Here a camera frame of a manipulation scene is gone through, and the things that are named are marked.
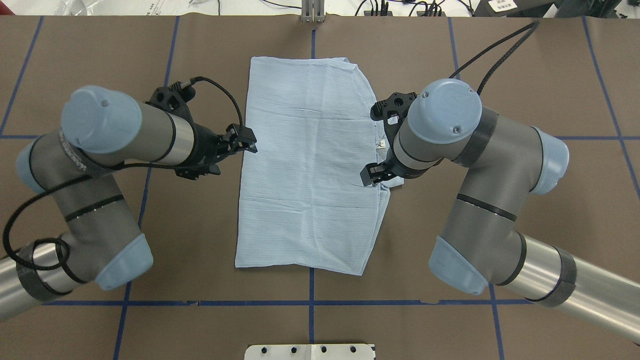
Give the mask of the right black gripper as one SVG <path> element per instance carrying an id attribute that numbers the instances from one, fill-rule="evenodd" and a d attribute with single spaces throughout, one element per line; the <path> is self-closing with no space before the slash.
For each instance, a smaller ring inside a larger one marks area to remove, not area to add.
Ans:
<path id="1" fill-rule="evenodd" d="M 416 179 L 425 173 L 425 168 L 419 168 L 419 161 L 407 155 L 399 135 L 410 105 L 417 96 L 416 92 L 395 92 L 371 107 L 370 118 L 375 122 L 382 121 L 389 148 L 384 161 L 371 162 L 362 168 L 359 176 L 364 187 L 375 186 L 396 177 Z"/>

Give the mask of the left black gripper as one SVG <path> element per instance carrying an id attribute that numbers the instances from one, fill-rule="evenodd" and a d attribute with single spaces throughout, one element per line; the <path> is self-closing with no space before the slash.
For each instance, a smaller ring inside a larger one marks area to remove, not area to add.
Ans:
<path id="1" fill-rule="evenodd" d="M 163 111 L 172 129 L 169 148 L 153 161 L 172 169 L 181 178 L 198 180 L 201 176 L 220 175 L 218 163 L 229 153 L 257 153 L 257 139 L 247 126 L 232 123 L 224 136 L 195 123 L 188 102 L 196 96 L 190 82 L 176 82 L 157 88 L 146 104 Z"/>

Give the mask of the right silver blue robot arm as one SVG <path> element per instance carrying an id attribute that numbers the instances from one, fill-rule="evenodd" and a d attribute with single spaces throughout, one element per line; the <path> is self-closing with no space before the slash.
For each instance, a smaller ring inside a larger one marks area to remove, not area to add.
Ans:
<path id="1" fill-rule="evenodd" d="M 638 344 L 637 282 L 515 229 L 528 196 L 549 193 L 565 175 L 564 141 L 485 107 L 477 89 L 455 78 L 395 92 L 370 118 L 382 122 L 389 150 L 363 167 L 365 186 L 416 179 L 444 160 L 467 170 L 430 255 L 439 280 L 474 296 L 504 287 Z"/>

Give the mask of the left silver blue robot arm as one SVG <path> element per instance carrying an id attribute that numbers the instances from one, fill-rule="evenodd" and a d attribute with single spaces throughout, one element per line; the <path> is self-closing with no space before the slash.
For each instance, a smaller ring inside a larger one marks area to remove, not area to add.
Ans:
<path id="1" fill-rule="evenodd" d="M 2 321 L 87 283 L 104 291 L 117 289 L 153 266 L 146 235 L 114 178 L 116 172 L 164 169 L 194 181 L 219 175 L 218 163 L 231 155 L 257 151 L 256 136 L 232 95 L 238 122 L 224 133 L 194 121 L 188 103 L 198 82 L 212 84 L 201 76 L 178 81 L 157 88 L 147 101 L 83 86 L 64 105 L 61 126 L 19 153 L 18 177 L 35 196 L 14 211 L 2 231 Z M 19 215 L 48 196 L 68 232 L 14 249 L 10 233 Z"/>

